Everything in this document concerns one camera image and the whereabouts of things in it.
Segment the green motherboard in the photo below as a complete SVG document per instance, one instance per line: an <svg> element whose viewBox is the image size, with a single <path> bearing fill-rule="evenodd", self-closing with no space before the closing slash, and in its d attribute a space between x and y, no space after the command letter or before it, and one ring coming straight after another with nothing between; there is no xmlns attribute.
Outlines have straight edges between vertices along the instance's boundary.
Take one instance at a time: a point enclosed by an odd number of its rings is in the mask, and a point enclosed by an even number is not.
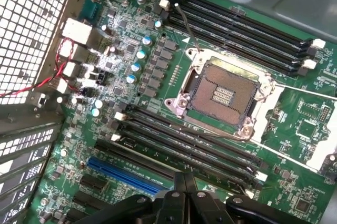
<svg viewBox="0 0 337 224"><path fill-rule="evenodd" d="M58 98L58 105L65 116L64 125L23 224L73 224L66 221L66 213L70 208L88 215L95 212L95 209L72 202L78 191L109 204L134 194L155 196L89 168L89 157L109 162L162 185L167 190L173 188L173 180L94 147L98 139L113 143L112 136L119 134L115 129L115 114L124 113L126 105L137 105L184 127L212 133L176 117L164 104L167 98L176 97L191 64L185 51L195 48L195 44L188 32L169 26L161 14L159 1L81 1L82 8L77 21L92 28L107 26L112 31L112 37L99 38L98 48L89 53L76 77L78 93ZM245 16L300 39L313 39L313 46L317 49L314 58L316 67L308 69L305 76L288 76L196 38L201 49L221 54L231 53L270 73L277 84L299 88L306 86L308 90L321 88L323 93L337 94L337 44L319 40L315 35L228 0L206 1L228 9L241 9ZM234 127L198 112L191 111L188 115L231 134L235 131ZM228 141L262 158L269 166L264 170L267 174L266 181L260 189L254 189L253 200L306 222L319 224L337 188L337 173L328 177L314 173L281 159L250 140ZM81 186L80 179L84 174L106 180L106 189L97 192ZM222 201L235 195L196 177L195 180L199 189L216 193Z"/></svg>

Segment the blue expansion slot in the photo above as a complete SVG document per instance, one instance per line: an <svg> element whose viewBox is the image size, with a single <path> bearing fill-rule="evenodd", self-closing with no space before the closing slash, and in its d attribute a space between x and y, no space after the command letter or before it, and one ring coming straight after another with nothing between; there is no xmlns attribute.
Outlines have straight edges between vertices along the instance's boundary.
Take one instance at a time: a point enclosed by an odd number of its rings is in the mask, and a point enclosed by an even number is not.
<svg viewBox="0 0 337 224"><path fill-rule="evenodd" d="M117 179L150 195L155 195L156 193L167 189L162 185L120 169L115 165L102 161L96 157L89 157L87 166L96 172Z"/></svg>

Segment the short black expansion slot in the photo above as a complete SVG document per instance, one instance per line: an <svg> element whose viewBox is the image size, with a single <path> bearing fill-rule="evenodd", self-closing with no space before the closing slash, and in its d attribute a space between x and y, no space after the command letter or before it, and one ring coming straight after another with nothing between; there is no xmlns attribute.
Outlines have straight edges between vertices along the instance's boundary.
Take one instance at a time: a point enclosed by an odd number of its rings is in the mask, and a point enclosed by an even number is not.
<svg viewBox="0 0 337 224"><path fill-rule="evenodd" d="M94 177L90 174L84 174L80 179L80 185L91 188L94 191L102 192L107 187L107 181Z"/></svg>

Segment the CPU socket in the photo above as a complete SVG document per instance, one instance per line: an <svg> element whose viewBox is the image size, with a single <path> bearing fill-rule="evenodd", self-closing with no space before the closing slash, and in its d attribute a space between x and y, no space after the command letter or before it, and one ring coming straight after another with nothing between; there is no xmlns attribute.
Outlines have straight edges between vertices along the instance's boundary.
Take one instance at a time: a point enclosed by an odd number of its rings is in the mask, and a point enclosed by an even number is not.
<svg viewBox="0 0 337 224"><path fill-rule="evenodd" d="M178 118L215 134L230 134L244 139L254 136L259 111L277 84L270 73L246 63L231 53L188 48L191 60L176 97L167 98L165 106ZM234 127L234 133L217 129L189 112Z"/></svg>

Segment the silver rear port block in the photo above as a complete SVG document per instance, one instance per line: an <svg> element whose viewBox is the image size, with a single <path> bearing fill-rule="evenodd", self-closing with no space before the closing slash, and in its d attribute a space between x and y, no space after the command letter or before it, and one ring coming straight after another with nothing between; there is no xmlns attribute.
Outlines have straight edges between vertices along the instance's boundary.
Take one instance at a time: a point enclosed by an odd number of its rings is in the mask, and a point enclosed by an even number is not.
<svg viewBox="0 0 337 224"><path fill-rule="evenodd" d="M56 84L56 90L61 94L68 94L70 92L67 82L60 78Z"/></svg>
<svg viewBox="0 0 337 224"><path fill-rule="evenodd" d="M66 77L77 77L80 73L80 65L74 62L68 62L63 70Z"/></svg>
<svg viewBox="0 0 337 224"><path fill-rule="evenodd" d="M91 31L91 26L81 23L75 19L68 18L64 24L62 35L70 38L78 44L86 45Z"/></svg>
<svg viewBox="0 0 337 224"><path fill-rule="evenodd" d="M78 44L72 45L70 41L66 41L60 49L60 55L63 57L71 55L71 60L85 63L89 56L89 51Z"/></svg>

